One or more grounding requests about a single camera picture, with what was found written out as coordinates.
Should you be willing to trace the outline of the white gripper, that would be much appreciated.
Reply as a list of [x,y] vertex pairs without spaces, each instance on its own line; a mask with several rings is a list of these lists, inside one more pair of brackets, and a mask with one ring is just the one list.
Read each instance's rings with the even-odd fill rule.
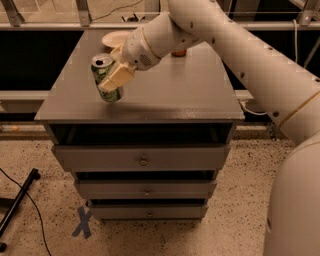
[[116,46],[110,56],[116,63],[98,85],[98,88],[105,93],[110,93],[131,81],[134,78],[135,69],[146,71],[160,63],[160,58],[149,48],[142,28],[130,33],[124,46]]

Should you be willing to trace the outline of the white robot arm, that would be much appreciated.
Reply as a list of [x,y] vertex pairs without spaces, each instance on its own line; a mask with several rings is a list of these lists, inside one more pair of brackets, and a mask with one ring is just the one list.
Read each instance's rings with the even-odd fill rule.
[[320,81],[232,21],[216,0],[168,0],[112,51],[111,92],[167,54],[206,42],[296,147],[270,196],[264,256],[320,256]]

